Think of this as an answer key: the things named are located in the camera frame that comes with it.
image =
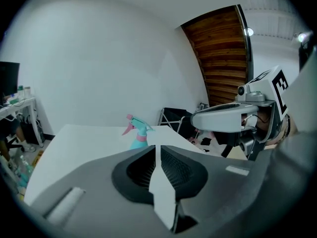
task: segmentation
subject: white table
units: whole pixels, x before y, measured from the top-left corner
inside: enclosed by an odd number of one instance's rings
[[[153,126],[149,145],[172,145],[200,154],[203,152],[168,126]],[[137,130],[122,136],[125,127],[65,125],[49,144],[30,178],[24,201],[31,205],[41,192],[80,165],[127,151]]]
[[[29,114],[30,114],[30,118],[31,118],[31,123],[32,123],[32,127],[36,136],[36,139],[39,143],[40,147],[43,147],[43,142],[41,140],[39,131],[38,131],[38,127],[36,124],[36,117],[34,114],[34,107],[35,107],[35,98],[32,97],[30,99],[25,99],[22,100],[18,103],[15,103],[13,105],[10,105],[8,107],[2,108],[0,109],[0,120],[4,119],[5,117],[7,117],[8,115],[15,113],[23,108],[27,107],[29,110]]]

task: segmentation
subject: wooden slat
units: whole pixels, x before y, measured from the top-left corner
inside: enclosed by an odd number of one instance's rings
[[[209,79],[214,79],[214,80],[231,79],[231,80],[236,80],[236,81],[243,81],[243,82],[245,81],[245,79],[243,79],[243,78],[232,77],[232,76],[205,76],[205,81],[209,80]]]
[[[197,22],[203,21],[204,19],[221,17],[224,14],[233,13],[233,11],[236,12],[235,6],[228,6],[228,7],[224,7],[224,8],[218,9],[218,10],[214,10],[214,11],[205,13],[205,14],[199,16],[199,17],[196,17],[196,18],[194,18],[192,20],[189,20],[188,22],[184,23],[182,25],[182,27],[186,28],[188,26],[194,25]]]
[[[223,104],[225,104],[225,103],[230,103],[230,102],[233,102],[233,101],[234,101],[234,100],[232,100],[232,99],[223,98],[223,97],[218,97],[218,96],[214,96],[214,95],[210,95],[209,99],[210,99],[210,100],[213,100],[213,101],[222,102]]]
[[[224,79],[206,79],[207,86],[211,86],[211,84],[217,84],[217,85],[229,85],[229,86],[241,86],[245,84],[244,80],[235,80],[230,78],[224,78]]]
[[[218,106],[218,105],[221,105],[221,104],[226,104],[226,103],[209,99],[209,105],[210,105],[211,107],[213,107],[213,106]]]
[[[218,86],[218,85],[212,85],[208,86],[208,89],[210,92],[212,91],[222,91],[222,92],[227,92],[227,93],[233,93],[235,95],[238,94],[238,87],[229,87],[229,86]]]
[[[205,71],[205,75],[207,76],[230,76],[230,77],[238,77],[245,79],[246,73],[245,71],[240,70],[222,70],[222,69],[213,69]]]
[[[234,66],[234,67],[247,67],[246,61],[235,61],[235,60],[218,60],[218,61],[205,61],[202,62],[203,67],[213,67],[213,66]]]
[[[234,38],[227,38],[227,39],[218,39],[218,40],[207,40],[205,42],[200,42],[199,44],[195,43],[195,49],[206,47],[206,46],[211,46],[215,44],[226,44],[226,43],[232,43],[232,42],[237,42],[237,43],[243,43],[244,45],[244,37],[234,37]]]
[[[197,31],[193,31],[191,33],[189,33],[189,36],[190,38],[195,38],[197,36],[200,36],[200,35],[204,35],[204,34],[208,34],[208,33],[212,33],[212,32],[215,32],[215,31],[219,31],[219,30],[224,30],[224,29],[232,29],[232,28],[235,28],[235,27],[240,27],[240,22],[238,19],[236,20],[232,20],[230,22],[227,22],[226,24],[221,24],[219,23],[218,25],[212,25],[212,27],[209,27],[209,28],[202,28],[200,30],[197,30]]]
[[[202,60],[228,60],[231,58],[242,58],[246,60],[245,49],[223,49],[223,50],[203,50],[198,54],[199,59]]]
[[[245,61],[246,55],[225,55],[225,56],[200,56],[198,52],[195,53],[196,57],[201,61],[217,61],[217,60],[236,60]]]
[[[202,56],[226,56],[226,55],[245,55],[245,49],[223,49],[223,50],[206,50]]]
[[[192,36],[191,40],[195,43],[195,45],[198,45],[200,42],[208,41],[208,40],[241,37],[241,32],[242,32],[241,26],[237,26],[230,29],[206,31],[202,34]]]
[[[203,30],[206,28],[211,28],[213,26],[227,25],[232,23],[233,20],[239,21],[239,18],[237,16],[236,11],[232,10],[232,11],[221,13],[212,17],[207,17],[203,20],[199,20],[196,23],[185,26],[184,28],[186,29],[186,31],[190,33],[190,32]]]
[[[238,42],[226,42],[226,43],[217,43],[209,46],[204,46],[201,48],[195,47],[195,50],[198,51],[198,53],[203,54],[204,52],[212,52],[212,51],[218,51],[218,50],[224,50],[224,49],[244,49],[245,50],[245,43],[238,41]]]
[[[226,93],[226,92],[223,92],[223,91],[210,91],[209,94],[213,95],[213,96],[219,96],[219,97],[227,98],[227,99],[230,99],[230,100],[234,100],[235,97],[237,96],[237,94]]]
[[[239,66],[210,66],[210,67],[204,67],[204,71],[214,70],[214,69],[231,69],[231,70],[240,70],[240,71],[246,71],[245,67],[239,67]]]

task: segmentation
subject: pink spray nozzle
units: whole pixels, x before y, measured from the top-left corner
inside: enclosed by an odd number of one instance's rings
[[[128,118],[129,120],[132,120],[133,115],[127,115],[127,118]],[[135,129],[135,126],[133,126],[132,123],[129,122],[129,125],[128,125],[127,129],[124,131],[124,133],[123,133],[122,135],[127,134],[127,133],[128,133],[130,130],[132,130],[132,129]]]
[[[127,134],[130,130],[132,130],[132,129],[134,129],[134,128],[135,128],[135,127],[134,127],[131,123],[129,123],[127,129],[124,131],[124,133],[123,133],[122,135]]]

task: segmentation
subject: monitor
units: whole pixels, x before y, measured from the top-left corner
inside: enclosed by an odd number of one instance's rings
[[[18,90],[19,67],[20,64],[16,62],[0,61],[0,108],[3,106],[3,98]]]

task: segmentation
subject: teal spray bottle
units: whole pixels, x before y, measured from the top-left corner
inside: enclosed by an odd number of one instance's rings
[[[137,149],[140,147],[148,146],[147,141],[147,132],[154,131],[154,129],[149,126],[145,121],[134,117],[133,115],[127,115],[127,118],[130,120],[127,129],[122,135],[127,134],[132,129],[138,129],[137,138],[133,141],[130,149]]]

